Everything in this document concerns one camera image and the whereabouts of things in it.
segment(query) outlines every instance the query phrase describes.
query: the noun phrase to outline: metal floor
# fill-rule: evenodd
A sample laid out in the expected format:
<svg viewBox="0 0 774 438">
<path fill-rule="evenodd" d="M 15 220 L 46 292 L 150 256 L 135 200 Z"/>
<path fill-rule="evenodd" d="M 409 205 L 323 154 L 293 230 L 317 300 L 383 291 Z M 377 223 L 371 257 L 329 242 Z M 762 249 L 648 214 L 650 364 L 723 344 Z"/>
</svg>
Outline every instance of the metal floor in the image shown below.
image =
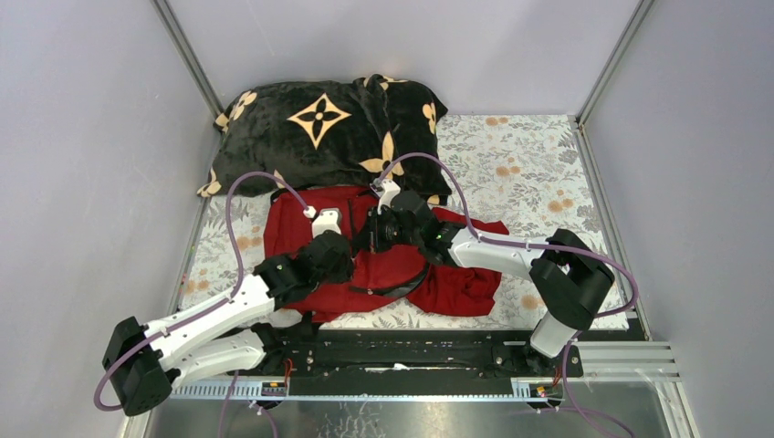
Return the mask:
<svg viewBox="0 0 774 438">
<path fill-rule="evenodd" d="M 581 406 L 618 418 L 637 436 L 670 436 L 656 388 L 651 384 L 572 385 Z M 221 401 L 169 400 L 153 415 L 151 431 L 146 436 L 212 438 L 217 436 L 221 406 Z M 512 402 L 285 401 L 270 412 L 282 438 L 600 436 L 575 413 L 514 414 L 531 410 L 525 403 Z M 614 427 L 611 426 L 611 432 L 622 432 Z M 228 438 L 272 436 L 268 418 L 257 416 L 244 401 L 230 403 L 225 431 Z"/>
</svg>

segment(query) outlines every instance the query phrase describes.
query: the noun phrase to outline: cable clip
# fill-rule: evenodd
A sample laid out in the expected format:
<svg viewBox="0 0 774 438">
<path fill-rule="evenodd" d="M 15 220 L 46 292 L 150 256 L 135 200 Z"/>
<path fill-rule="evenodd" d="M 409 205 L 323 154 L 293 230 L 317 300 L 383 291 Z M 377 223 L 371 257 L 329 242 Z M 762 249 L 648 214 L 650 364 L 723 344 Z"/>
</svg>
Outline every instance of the cable clip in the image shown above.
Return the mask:
<svg viewBox="0 0 774 438">
<path fill-rule="evenodd" d="M 313 206 L 307 205 L 307 208 L 304 209 L 304 215 L 307 216 L 307 219 L 314 219 L 317 216 L 317 210 Z"/>
</svg>

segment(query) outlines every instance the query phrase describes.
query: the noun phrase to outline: wire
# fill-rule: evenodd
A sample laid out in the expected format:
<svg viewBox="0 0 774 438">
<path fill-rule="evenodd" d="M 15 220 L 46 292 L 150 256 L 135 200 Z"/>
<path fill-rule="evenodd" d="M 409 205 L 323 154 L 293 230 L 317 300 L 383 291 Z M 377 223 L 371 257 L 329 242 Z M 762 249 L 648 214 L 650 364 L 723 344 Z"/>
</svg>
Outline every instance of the wire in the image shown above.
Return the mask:
<svg viewBox="0 0 774 438">
<path fill-rule="evenodd" d="M 583 409 L 583 410 L 589 415 L 594 415 L 594 416 L 603 418 L 608 422 L 612 422 L 613 424 L 618 425 L 618 427 L 624 429 L 630 436 L 634 436 L 634 431 L 632 431 L 632 429 L 629 426 L 627 426 L 617 418 L 613 417 L 612 415 L 609 415 L 607 413 L 600 412 L 600 411 L 595 411 L 593 409 Z M 577 408 L 550 407 L 546 409 L 541 409 L 539 411 L 529 410 L 529 411 L 512 412 L 511 415 L 535 415 L 535 414 L 558 413 L 558 412 L 581 413 L 581 411 L 578 410 Z"/>
<path fill-rule="evenodd" d="M 228 232 L 228 238 L 231 241 L 231 247 L 234 250 L 234 255 L 236 256 L 236 283 L 234 284 L 234 288 L 231 290 L 231 293 L 229 294 L 230 298 L 233 298 L 236 293 L 239 291 L 239 288 L 242 286 L 242 282 L 245 280 L 245 273 L 244 271 L 244 264 L 242 262 L 242 255 L 239 253 L 239 246 L 236 244 L 236 237 L 234 234 L 234 224 L 231 222 L 231 201 L 232 198 L 234 198 L 234 192 L 236 191 L 236 188 L 241 184 L 244 180 L 248 178 L 253 178 L 256 176 L 262 176 L 264 178 L 268 178 L 272 181 L 274 181 L 277 184 L 281 184 L 285 186 L 285 188 L 288 189 L 288 191 L 298 200 L 298 203 L 301 204 L 301 207 L 306 210 L 309 208 L 307 203 L 301 198 L 301 196 L 296 192 L 290 185 L 288 185 L 284 180 L 281 178 L 277 178 L 276 176 L 272 175 L 271 173 L 266 172 L 248 172 L 244 175 L 240 176 L 239 178 L 234 181 L 233 184 L 231 184 L 231 187 L 228 189 L 228 195 L 225 198 L 225 229 Z M 181 327 L 187 326 L 188 324 L 191 324 L 192 322 L 204 318 L 205 316 L 213 313 L 217 309 L 224 306 L 226 303 L 230 301 L 230 298 L 224 298 L 216 303 L 214 303 L 211 307 L 203 309 L 201 312 L 196 313 L 194 315 L 191 315 L 188 318 L 181 319 L 180 321 L 172 324 L 170 327 L 167 328 L 167 333 L 171 333 Z M 101 379 L 99 379 L 99 382 L 97 383 L 97 388 L 94 391 L 94 406 L 97 407 L 100 411 L 105 412 L 112 412 L 112 411 L 119 411 L 121 409 L 120 404 L 115 405 L 107 405 L 102 402 L 101 396 L 102 391 L 105 389 L 105 385 L 108 384 L 108 381 L 113 376 L 113 374 L 116 373 L 118 368 L 121 367 L 124 363 L 126 363 L 129 358 L 137 354 L 138 351 L 141 349 L 144 349 L 148 345 L 150 345 L 152 342 L 154 342 L 156 339 L 163 336 L 163 334 L 159 331 L 156 333 L 153 333 L 148 338 L 142 340 L 140 343 L 129 349 L 127 352 L 125 352 L 123 355 L 121 355 L 115 362 L 113 362 L 112 365 L 108 367 L 108 369 L 105 371 L 105 375 L 102 376 Z"/>
<path fill-rule="evenodd" d="M 599 261 L 601 261 L 601 262 L 603 262 L 603 263 L 605 263 L 607 265 L 610 265 L 610 266 L 614 267 L 623 276 L 625 276 L 626 279 L 629 281 L 629 284 L 632 286 L 632 296 L 629 299 L 629 301 L 627 301 L 624 305 L 620 306 L 619 308 L 615 308 L 615 309 L 612 309 L 612 310 L 607 310 L 607 311 L 604 311 L 604 312 L 600 312 L 600 313 L 598 313 L 595 316 L 595 318 L 609 317 L 610 315 L 616 315 L 616 314 L 625 312 L 626 310 L 628 310 L 630 308 L 633 308 L 634 305 L 637 303 L 637 299 L 639 299 L 639 297 L 640 297 L 640 289 L 637 286 L 637 282 L 634 280 L 634 275 L 632 275 L 632 273 L 629 272 L 629 270 L 627 270 L 621 264 L 619 264 L 615 260 L 611 260 L 610 258 L 605 257 L 604 255 L 599 255 L 599 254 L 593 253 L 592 251 L 588 251 L 588 250 L 581 249 L 581 248 L 576 248 L 576 247 L 573 247 L 573 246 L 551 245 L 551 244 L 528 244 L 526 242 L 510 242 L 510 241 L 504 241 L 504 240 L 496 240 L 496 239 L 492 239 L 492 238 L 489 238 L 489 237 L 486 237 L 486 236 L 483 236 L 483 235 L 479 235 L 478 231 L 476 230 L 476 228 L 473 227 L 473 221 L 470 218 L 470 211 L 467 208 L 467 200 L 465 199 L 465 194 L 463 193 L 462 187 L 460 187 L 459 182 L 457 181 L 455 176 L 452 174 L 452 171 L 449 170 L 449 168 L 446 167 L 445 164 L 443 164 L 439 159 L 435 158 L 433 155 L 430 155 L 429 153 L 410 152 L 410 153 L 406 153 L 406 154 L 398 157 L 397 159 L 393 160 L 384 169 L 384 171 L 382 171 L 382 174 L 379 175 L 379 178 L 378 178 L 379 181 L 380 182 L 383 181 L 384 178 L 387 177 L 387 175 L 390 173 L 390 171 L 392 170 L 392 168 L 396 164 L 398 164 L 399 162 L 401 162 L 401 161 L 403 161 L 403 160 L 405 160 L 407 158 L 412 158 L 412 157 L 421 157 L 421 158 L 426 158 L 428 160 L 431 160 L 431 161 L 435 162 L 436 164 L 438 164 L 441 167 L 441 169 L 443 169 L 444 172 L 446 172 L 446 174 L 449 175 L 449 179 L 451 180 L 452 185 L 457 190 L 457 193 L 459 194 L 459 197 L 460 197 L 460 202 L 462 203 L 463 211 L 465 213 L 465 224 L 466 224 L 467 230 L 470 232 L 471 235 L 473 235 L 473 237 L 477 238 L 479 241 L 486 242 L 486 243 L 493 244 L 493 245 L 512 246 L 512 247 L 516 247 L 516 248 L 527 248 L 529 246 L 528 249 L 533 249 L 534 248 L 534 249 L 543 249 L 543 250 L 549 250 L 549 251 L 563 251 L 563 252 L 566 252 L 566 253 L 577 254 L 579 256 L 587 256 L 589 258 L 593 258 L 595 260 L 599 260 Z M 573 336 L 573 338 L 577 338 L 578 335 L 580 335 L 580 332 L 575 333 L 575 336 Z M 594 411 L 582 409 L 580 406 L 578 406 L 578 403 L 576 403 L 575 398 L 572 396 L 570 385 L 567 383 L 567 360 L 569 358 L 571 343 L 572 343 L 572 339 L 567 343 L 567 345 L 565 345 L 564 352 L 563 352 L 563 355 L 562 355 L 562 362 L 561 362 L 561 378 L 562 378 L 562 381 L 564 383 L 564 391 L 567 393 L 567 396 L 570 399 L 570 402 L 572 403 L 572 406 L 573 406 L 573 408 L 565 408 L 565 410 L 572 409 L 575 412 L 579 413 L 580 416 L 582 416 L 583 419 L 586 420 L 586 422 L 591 427 L 593 427 L 595 430 L 597 430 L 598 432 L 602 433 L 603 435 L 611 437 L 611 438 L 618 438 L 617 435 L 614 435 L 612 433 L 607 432 L 598 423 L 594 422 L 591 418 L 589 418 L 589 415 L 586 412 L 594 414 Z M 616 424 L 620 425 L 626 432 L 628 432 L 632 437 L 634 437 L 634 433 L 632 432 L 632 430 L 629 429 L 628 427 L 626 427 L 622 422 L 619 422 L 618 420 L 615 420 L 613 417 L 611 417 L 611 416 L 609 416 L 607 414 L 604 414 L 604 418 L 607 418 L 607 419 L 615 422 Z"/>
<path fill-rule="evenodd" d="M 529 245 L 529 249 L 544 249 L 544 250 L 547 249 L 550 251 L 563 251 L 565 253 L 573 253 L 579 256 L 587 256 L 589 258 L 599 260 L 607 265 L 614 267 L 623 276 L 625 276 L 626 279 L 629 281 L 629 284 L 632 285 L 632 297 L 629 299 L 629 301 L 626 302 L 626 304 L 624 304 L 619 308 L 598 313 L 596 315 L 596 318 L 609 317 L 610 315 L 616 315 L 616 314 L 625 312 L 626 310 L 633 308 L 634 305 L 637 303 L 637 299 L 640 297 L 640 288 L 637 286 L 637 282 L 634 280 L 634 276 L 632 275 L 632 273 L 629 272 L 625 267 L 623 267 L 615 260 L 611 260 L 610 258 L 605 257 L 604 255 L 599 255 L 592 251 L 576 248 L 574 246 L 531 244 L 531 243 L 528 244 L 527 242 L 510 242 L 505 240 L 496 240 L 483 235 L 479 235 L 478 230 L 476 230 L 476 228 L 473 226 L 473 220 L 470 218 L 470 211 L 467 208 L 467 200 L 465 199 L 465 194 L 463 193 L 462 187 L 460 187 L 459 182 L 457 182 L 457 179 L 452 174 L 452 171 L 450 171 L 445 164 L 443 164 L 440 160 L 435 158 L 433 155 L 430 155 L 429 153 L 410 152 L 410 153 L 406 153 L 405 155 L 401 155 L 400 157 L 393 160 L 390 163 L 390 165 L 387 166 L 386 169 L 384 169 L 382 174 L 379 175 L 379 178 L 378 178 L 379 181 L 383 181 L 384 178 L 386 178 L 387 175 L 392 170 L 392 167 L 394 167 L 396 164 L 398 164 L 399 162 L 402 162 L 407 158 L 412 158 L 412 157 L 422 157 L 428 160 L 432 160 L 436 164 L 441 166 L 441 169 L 443 169 L 444 172 L 446 172 L 446 174 L 449 175 L 449 179 L 452 181 L 452 185 L 456 188 L 457 193 L 459 193 L 460 201 L 462 202 L 463 211 L 465 212 L 465 224 L 467 225 L 467 230 L 470 232 L 471 235 L 473 235 L 473 237 L 480 240 L 481 242 L 486 242 L 488 244 L 494 244 L 494 245 L 512 246 L 516 248 L 527 248 L 527 246 Z"/>
<path fill-rule="evenodd" d="M 258 407 L 258 415 L 265 414 L 268 418 L 269 424 L 271 424 L 271 434 L 274 438 L 279 438 L 279 432 L 277 431 L 277 422 L 274 420 L 274 416 L 272 416 L 271 412 L 268 411 L 268 409 L 264 408 L 260 404 L 256 404 Z"/>
<path fill-rule="evenodd" d="M 554 373 L 554 380 L 551 382 L 551 388 L 556 388 L 556 385 L 559 384 L 560 378 L 561 378 L 561 368 L 557 367 L 556 372 Z"/>
<path fill-rule="evenodd" d="M 293 359 L 287 358 L 283 361 L 285 362 L 285 394 L 288 395 L 288 379 L 290 373 L 293 372 Z"/>
<path fill-rule="evenodd" d="M 231 380 L 231 384 L 228 385 L 228 391 L 225 392 L 225 398 L 223 398 L 223 406 L 220 408 L 220 420 L 218 420 L 218 438 L 223 438 L 223 420 L 225 418 L 225 407 L 228 406 L 228 399 L 230 399 L 231 394 L 234 393 L 236 379 L 238 378 L 239 370 L 234 371 L 234 378 Z"/>
</svg>

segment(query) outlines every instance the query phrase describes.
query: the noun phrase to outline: four-petal flower print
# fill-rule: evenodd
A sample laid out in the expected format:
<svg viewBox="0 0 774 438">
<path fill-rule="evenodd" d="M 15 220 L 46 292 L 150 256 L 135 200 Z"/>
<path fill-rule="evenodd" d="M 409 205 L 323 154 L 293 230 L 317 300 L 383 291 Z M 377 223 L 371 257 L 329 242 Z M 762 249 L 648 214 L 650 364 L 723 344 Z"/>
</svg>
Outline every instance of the four-petal flower print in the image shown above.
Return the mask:
<svg viewBox="0 0 774 438">
<path fill-rule="evenodd" d="M 382 173 L 382 171 L 390 165 L 390 162 L 392 161 L 392 155 L 394 153 L 395 144 L 392 142 L 392 134 L 387 132 L 387 134 L 384 136 L 384 140 L 382 141 L 382 157 L 370 158 L 364 162 L 361 162 L 361 166 L 363 166 L 368 172 Z M 392 179 L 393 174 L 398 176 L 403 175 L 403 167 L 400 163 L 397 163 L 394 167 L 392 167 L 390 172 L 387 173 L 387 178 Z"/>
<path fill-rule="evenodd" d="M 430 124 L 430 132 L 435 134 L 435 103 L 425 103 L 422 106 L 422 113 L 427 118 L 428 123 Z"/>
<path fill-rule="evenodd" d="M 371 80 L 371 78 L 366 78 L 363 80 L 363 87 L 368 87 L 368 81 Z M 408 82 L 408 79 L 395 79 L 390 78 L 389 76 L 382 75 L 382 78 L 379 79 L 377 82 L 379 82 L 379 85 L 384 89 L 384 91 L 387 91 L 387 88 L 390 87 L 390 84 L 399 84 L 401 82 Z"/>
<path fill-rule="evenodd" d="M 217 181 L 215 170 L 210 168 L 210 182 L 199 188 L 199 190 L 196 191 L 196 194 L 203 198 L 209 198 L 210 196 L 220 192 L 220 189 L 221 184 Z"/>
<path fill-rule="evenodd" d="M 328 99 L 328 95 L 323 93 L 322 96 L 315 100 L 311 105 L 288 117 L 288 120 L 295 121 L 303 128 L 312 140 L 315 149 L 317 149 L 325 132 L 336 123 L 348 118 L 350 115 L 349 112 L 337 108 L 336 105 Z"/>
<path fill-rule="evenodd" d="M 239 119 L 239 116 L 245 112 L 245 107 L 255 102 L 257 97 L 258 93 L 254 91 L 248 90 L 242 93 L 242 96 L 239 96 L 239 100 L 234 104 L 234 107 L 231 108 L 231 112 L 228 114 L 228 117 L 226 117 L 225 114 L 221 114 L 217 117 L 217 119 L 215 119 L 215 124 L 220 127 L 220 131 L 222 133 L 227 133 L 228 123 L 231 120 Z"/>
</svg>

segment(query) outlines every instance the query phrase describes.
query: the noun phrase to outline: aluminum frame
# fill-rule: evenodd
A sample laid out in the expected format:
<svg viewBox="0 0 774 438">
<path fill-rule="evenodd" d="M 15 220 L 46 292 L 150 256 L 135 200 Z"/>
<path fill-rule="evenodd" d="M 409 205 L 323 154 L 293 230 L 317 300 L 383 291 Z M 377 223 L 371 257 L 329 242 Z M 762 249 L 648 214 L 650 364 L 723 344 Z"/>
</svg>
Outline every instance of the aluminum frame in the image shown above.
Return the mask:
<svg viewBox="0 0 774 438">
<path fill-rule="evenodd" d="M 188 67 L 193 80 L 203 95 L 203 99 L 217 116 L 222 112 L 222 104 L 217 97 L 212 84 L 210 84 L 204 69 L 199 63 L 193 48 L 188 42 L 183 29 L 177 21 L 174 12 L 167 0 L 151 0 L 159 13 L 163 25 L 169 32 L 170 39 L 177 47 L 183 62 Z M 624 29 L 621 38 L 615 46 L 615 49 L 608 58 L 608 61 L 597 79 L 590 96 L 587 98 L 579 115 L 570 116 L 570 125 L 580 155 L 581 162 L 586 170 L 587 180 L 591 187 L 594 202 L 600 212 L 603 234 L 611 256 L 624 266 L 629 268 L 626 253 L 623 250 L 621 236 L 615 224 L 612 210 L 607 201 L 607 195 L 604 191 L 599 171 L 594 160 L 589 140 L 583 129 L 584 123 L 589 119 L 593 109 L 599 100 L 600 95 L 605 89 L 615 69 L 620 63 L 623 53 L 631 44 L 633 36 L 636 34 L 640 24 L 650 11 L 654 0 L 641 0 L 633 11 L 633 15 Z M 190 250 L 185 256 L 183 267 L 181 269 L 180 279 L 188 273 L 193 262 L 193 254 L 199 234 L 201 233 L 201 222 L 206 212 L 207 202 L 202 201 L 194 229 L 191 235 Z M 631 297 L 632 291 L 628 283 L 618 277 L 626 298 Z M 170 311 L 176 309 L 179 302 L 180 293 L 175 291 L 173 301 L 170 305 Z M 650 337 L 650 328 L 647 319 L 641 307 L 637 306 L 635 311 L 628 312 L 630 318 L 637 317 L 643 324 L 643 330 L 647 337 Z M 580 381 L 650 381 L 659 394 L 659 400 L 662 404 L 664 416 L 667 419 L 670 433 L 677 437 L 698 438 L 699 434 L 696 423 L 687 404 L 683 383 L 680 380 L 680 374 L 675 364 L 669 344 L 666 342 L 652 341 L 633 341 L 633 342 L 579 342 L 577 343 L 580 354 L 583 357 L 584 370 L 586 376 Z M 276 378 L 245 378 L 246 381 L 266 381 Z M 541 382 L 542 380 L 513 380 L 515 388 L 521 382 Z M 221 379 L 217 385 L 224 385 L 227 388 L 230 379 Z M 308 400 L 320 400 L 318 397 L 306 397 Z M 415 400 L 413 397 L 406 397 L 406 400 Z M 352 401 L 351 397 L 342 398 L 343 401 Z M 462 397 L 449 397 L 453 401 L 470 401 Z M 142 438 L 146 436 L 148 427 L 151 424 L 153 411 L 138 415 L 136 417 L 125 418 L 118 432 L 119 438 Z"/>
</svg>

